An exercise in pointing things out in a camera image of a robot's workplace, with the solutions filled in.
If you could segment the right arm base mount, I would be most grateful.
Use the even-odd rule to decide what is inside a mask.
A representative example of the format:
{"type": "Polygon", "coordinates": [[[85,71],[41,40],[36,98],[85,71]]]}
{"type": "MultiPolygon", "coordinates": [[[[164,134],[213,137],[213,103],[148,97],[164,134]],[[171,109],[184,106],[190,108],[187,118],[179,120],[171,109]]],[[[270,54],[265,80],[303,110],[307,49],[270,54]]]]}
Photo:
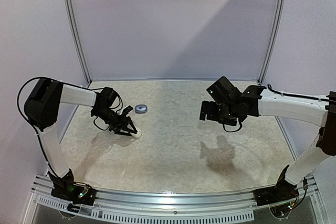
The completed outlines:
{"type": "Polygon", "coordinates": [[[253,190],[254,200],[257,203],[257,206],[264,206],[269,204],[274,204],[277,202],[290,200],[295,197],[294,203],[291,203],[289,210],[293,210],[298,207],[302,201],[305,199],[308,190],[308,181],[304,177],[303,178],[303,189],[304,195],[300,199],[299,191],[297,189],[297,184],[292,184],[286,180],[287,178],[287,170],[290,165],[287,165],[281,172],[276,184],[274,186],[264,187],[260,189],[253,190]]]}

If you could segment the purple earbud charging case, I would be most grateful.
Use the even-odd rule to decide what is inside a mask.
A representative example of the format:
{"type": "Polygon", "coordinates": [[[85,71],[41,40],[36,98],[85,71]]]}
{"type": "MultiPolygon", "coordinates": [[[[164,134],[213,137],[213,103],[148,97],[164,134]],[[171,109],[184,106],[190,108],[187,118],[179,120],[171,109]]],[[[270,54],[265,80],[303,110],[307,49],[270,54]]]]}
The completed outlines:
{"type": "Polygon", "coordinates": [[[138,104],[134,109],[137,114],[143,114],[148,111],[148,107],[145,104],[138,104]]]}

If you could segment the white earbud charging case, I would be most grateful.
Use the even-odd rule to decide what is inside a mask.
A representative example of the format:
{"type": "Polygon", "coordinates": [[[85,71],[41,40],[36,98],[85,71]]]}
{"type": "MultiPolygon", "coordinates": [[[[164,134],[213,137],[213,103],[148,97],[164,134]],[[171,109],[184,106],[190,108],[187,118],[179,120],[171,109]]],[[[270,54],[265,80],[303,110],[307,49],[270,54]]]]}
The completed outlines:
{"type": "Polygon", "coordinates": [[[140,130],[137,130],[136,133],[132,133],[132,136],[134,138],[140,138],[142,136],[142,132],[140,130]]]}

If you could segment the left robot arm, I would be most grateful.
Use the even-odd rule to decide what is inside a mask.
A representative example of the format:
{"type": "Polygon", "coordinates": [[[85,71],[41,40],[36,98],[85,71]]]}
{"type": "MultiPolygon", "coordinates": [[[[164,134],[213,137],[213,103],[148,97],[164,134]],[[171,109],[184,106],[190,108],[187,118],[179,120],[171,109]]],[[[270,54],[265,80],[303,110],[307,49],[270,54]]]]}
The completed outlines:
{"type": "Polygon", "coordinates": [[[23,87],[33,84],[24,103],[22,116],[35,131],[51,177],[65,178],[71,171],[60,146],[59,116],[64,104],[90,109],[94,119],[100,119],[105,130],[116,135],[138,138],[140,130],[124,106],[121,96],[112,87],[89,89],[49,77],[34,77],[23,87]]]}

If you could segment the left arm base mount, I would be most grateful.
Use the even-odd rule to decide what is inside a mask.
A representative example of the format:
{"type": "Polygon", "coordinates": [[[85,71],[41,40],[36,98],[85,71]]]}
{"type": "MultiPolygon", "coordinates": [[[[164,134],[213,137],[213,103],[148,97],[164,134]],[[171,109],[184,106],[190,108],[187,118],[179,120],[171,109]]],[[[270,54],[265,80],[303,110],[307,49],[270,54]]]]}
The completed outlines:
{"type": "Polygon", "coordinates": [[[48,176],[53,184],[53,197],[70,201],[74,205],[93,206],[97,191],[89,184],[75,182],[72,170],[62,178],[54,176],[51,172],[48,172],[48,176]]]}

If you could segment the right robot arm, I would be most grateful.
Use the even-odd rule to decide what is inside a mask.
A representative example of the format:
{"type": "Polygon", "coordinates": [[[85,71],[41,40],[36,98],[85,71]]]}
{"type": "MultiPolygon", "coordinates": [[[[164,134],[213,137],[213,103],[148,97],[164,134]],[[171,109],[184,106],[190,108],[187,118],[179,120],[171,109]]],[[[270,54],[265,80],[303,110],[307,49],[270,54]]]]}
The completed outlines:
{"type": "Polygon", "coordinates": [[[308,122],[319,127],[312,145],[286,168],[283,178],[271,190],[276,201],[291,194],[292,186],[331,156],[335,156],[335,92],[303,95],[274,90],[271,85],[250,85],[240,91],[226,77],[206,90],[212,101],[203,101],[200,120],[222,126],[242,127],[248,116],[277,116],[308,122]]]}

